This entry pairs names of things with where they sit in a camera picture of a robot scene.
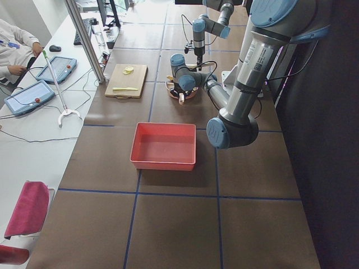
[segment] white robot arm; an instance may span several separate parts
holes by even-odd
[[[183,55],[172,56],[175,85],[187,92],[195,86],[203,88],[220,108],[207,124],[214,147],[245,146],[256,139],[258,125],[250,110],[279,49],[323,38],[329,30],[331,6],[332,0],[254,0],[231,92],[211,73],[191,72]]]

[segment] yellow object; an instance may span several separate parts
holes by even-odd
[[[112,90],[113,91],[138,91],[137,88],[133,88],[133,87],[113,87]]]
[[[131,73],[134,70],[133,66],[127,66],[122,73],[124,73],[125,75],[128,75],[129,73]]]

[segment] dark wall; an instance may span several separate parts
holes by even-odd
[[[321,267],[346,269],[359,268],[359,1],[333,2],[330,34],[277,112]]]

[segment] cutting board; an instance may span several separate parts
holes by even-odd
[[[126,67],[133,67],[134,70],[129,74],[124,74],[123,71]],[[111,79],[108,82],[106,88],[106,97],[115,98],[141,98],[144,82],[147,75],[147,66],[143,64],[117,64],[111,75]],[[138,90],[120,90],[114,91],[114,87],[131,87]]]

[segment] red cloth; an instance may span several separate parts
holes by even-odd
[[[4,237],[41,231],[49,205],[49,190],[43,182],[25,182]]]

